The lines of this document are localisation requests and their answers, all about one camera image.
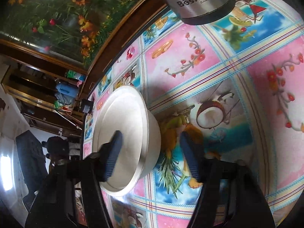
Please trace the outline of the flower wall picture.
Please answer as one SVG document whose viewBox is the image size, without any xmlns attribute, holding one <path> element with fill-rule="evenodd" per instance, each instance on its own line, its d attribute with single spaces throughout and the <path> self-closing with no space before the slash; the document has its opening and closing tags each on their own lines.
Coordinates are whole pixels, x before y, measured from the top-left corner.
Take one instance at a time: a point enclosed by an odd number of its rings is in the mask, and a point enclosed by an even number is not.
<svg viewBox="0 0 304 228">
<path fill-rule="evenodd" d="M 1 38 L 87 70 L 140 0 L 7 0 Z"/>
</svg>

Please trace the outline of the white foam bowl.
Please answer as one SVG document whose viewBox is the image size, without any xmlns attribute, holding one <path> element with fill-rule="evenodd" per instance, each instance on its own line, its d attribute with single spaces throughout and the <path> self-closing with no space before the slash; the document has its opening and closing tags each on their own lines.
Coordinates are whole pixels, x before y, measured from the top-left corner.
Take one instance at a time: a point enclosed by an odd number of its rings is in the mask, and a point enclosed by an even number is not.
<svg viewBox="0 0 304 228">
<path fill-rule="evenodd" d="M 122 148 L 112 176 L 101 183 L 102 190 L 114 197 L 132 191 L 153 170 L 160 154 L 159 125 L 133 86 L 119 87 L 103 104 L 95 121 L 92 151 L 109 142 L 117 130 L 122 133 Z"/>
</svg>

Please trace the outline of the blue plastic jug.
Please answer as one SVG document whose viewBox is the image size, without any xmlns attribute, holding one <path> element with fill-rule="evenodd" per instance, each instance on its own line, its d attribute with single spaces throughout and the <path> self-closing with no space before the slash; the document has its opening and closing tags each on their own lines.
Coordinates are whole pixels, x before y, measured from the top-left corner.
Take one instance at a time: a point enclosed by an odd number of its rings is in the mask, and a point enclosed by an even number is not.
<svg viewBox="0 0 304 228">
<path fill-rule="evenodd" d="M 78 88 L 73 85 L 59 83 L 56 85 L 56 89 L 59 93 L 67 95 L 72 98 L 76 98 L 78 96 Z"/>
</svg>

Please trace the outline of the colourful patterned tablecloth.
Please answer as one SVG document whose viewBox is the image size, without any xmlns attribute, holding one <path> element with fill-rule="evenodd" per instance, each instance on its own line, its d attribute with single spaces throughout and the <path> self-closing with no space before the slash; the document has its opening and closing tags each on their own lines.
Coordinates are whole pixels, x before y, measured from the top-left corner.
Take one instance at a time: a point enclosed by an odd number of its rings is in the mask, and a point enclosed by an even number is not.
<svg viewBox="0 0 304 228">
<path fill-rule="evenodd" d="M 160 15 L 93 83 L 84 155 L 95 151 L 101 108 L 121 86 L 143 95 L 161 130 L 155 168 L 132 191 L 104 194 L 114 227 L 186 227 L 202 185 L 179 146 L 184 130 L 205 155 L 243 160 L 265 195 L 276 226 L 303 194 L 303 16 L 284 0 L 237 0 L 206 25 Z"/>
</svg>

